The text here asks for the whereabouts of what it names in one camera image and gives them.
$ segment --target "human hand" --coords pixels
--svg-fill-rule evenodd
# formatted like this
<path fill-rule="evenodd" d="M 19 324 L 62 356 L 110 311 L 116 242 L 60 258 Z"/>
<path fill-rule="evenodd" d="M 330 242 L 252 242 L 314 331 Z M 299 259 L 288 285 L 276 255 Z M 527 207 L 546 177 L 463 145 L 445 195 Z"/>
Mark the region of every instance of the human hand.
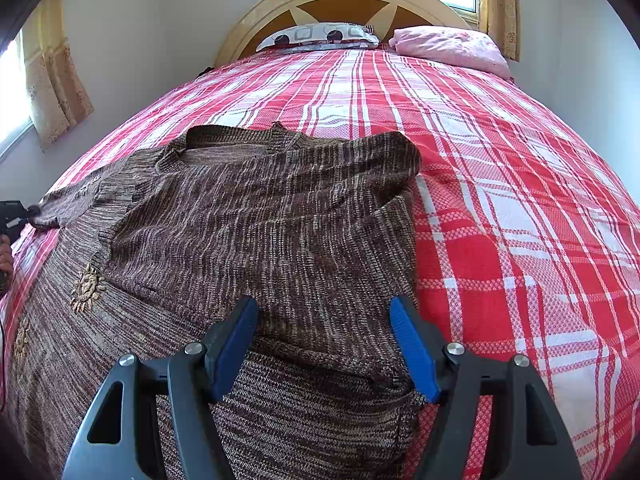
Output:
<path fill-rule="evenodd" d="M 11 254 L 9 237 L 2 235 L 0 244 L 0 270 L 5 273 L 6 286 L 9 286 L 14 278 L 14 257 Z"/>

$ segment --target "sweater neckline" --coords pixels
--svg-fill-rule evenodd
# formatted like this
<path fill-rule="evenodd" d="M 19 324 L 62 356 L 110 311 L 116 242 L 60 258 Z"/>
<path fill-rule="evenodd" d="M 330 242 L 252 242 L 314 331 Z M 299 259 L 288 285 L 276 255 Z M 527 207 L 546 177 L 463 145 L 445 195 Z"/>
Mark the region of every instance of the sweater neckline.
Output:
<path fill-rule="evenodd" d="M 275 122 L 266 130 L 250 130 L 236 126 L 204 124 L 192 126 L 185 133 L 171 140 L 156 162 L 158 173 L 175 173 L 190 168 L 181 156 L 187 150 L 211 148 L 215 146 L 233 146 L 238 144 L 262 144 L 267 155 L 286 152 L 305 146 L 306 136 L 287 130 L 281 123 Z"/>

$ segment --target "blue gripper pad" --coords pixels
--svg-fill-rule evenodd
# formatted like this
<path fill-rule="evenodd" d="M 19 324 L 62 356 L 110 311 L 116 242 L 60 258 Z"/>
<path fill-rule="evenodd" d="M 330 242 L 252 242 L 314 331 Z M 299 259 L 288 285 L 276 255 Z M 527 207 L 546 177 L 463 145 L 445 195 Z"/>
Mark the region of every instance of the blue gripper pad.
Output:
<path fill-rule="evenodd" d="M 246 352 L 258 327 L 260 309 L 254 299 L 248 301 L 216 359 L 211 394 L 216 402 L 231 391 Z"/>
<path fill-rule="evenodd" d="M 414 380 L 415 389 L 427 397 L 429 402 L 438 402 L 440 387 L 436 382 L 435 362 L 422 342 L 422 337 L 400 298 L 391 300 L 389 319 L 409 368 L 409 374 Z"/>

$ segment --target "patterned pillowcase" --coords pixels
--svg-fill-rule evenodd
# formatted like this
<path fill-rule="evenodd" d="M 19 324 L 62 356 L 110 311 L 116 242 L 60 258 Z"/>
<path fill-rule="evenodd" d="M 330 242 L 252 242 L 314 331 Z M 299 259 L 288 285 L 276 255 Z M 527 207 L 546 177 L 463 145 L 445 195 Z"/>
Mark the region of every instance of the patterned pillowcase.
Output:
<path fill-rule="evenodd" d="M 353 23 L 311 23 L 285 28 L 271 34 L 255 49 L 278 48 L 283 52 L 306 52 L 343 48 L 376 48 L 380 40 L 370 25 Z"/>

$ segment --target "embroidered sun emblem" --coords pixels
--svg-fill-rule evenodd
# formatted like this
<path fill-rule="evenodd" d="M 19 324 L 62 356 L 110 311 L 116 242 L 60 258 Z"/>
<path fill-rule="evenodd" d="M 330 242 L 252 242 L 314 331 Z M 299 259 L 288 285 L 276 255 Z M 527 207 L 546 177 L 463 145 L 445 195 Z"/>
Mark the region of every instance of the embroidered sun emblem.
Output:
<path fill-rule="evenodd" d="M 84 312 L 86 308 L 91 309 L 106 290 L 103 281 L 104 278 L 98 276 L 98 270 L 91 264 L 86 264 L 84 270 L 78 272 L 69 306 L 75 312 Z"/>
<path fill-rule="evenodd" d="M 15 336 L 14 357 L 20 361 L 27 353 L 27 343 L 29 342 L 29 322 L 22 320 L 18 326 L 18 333 Z"/>

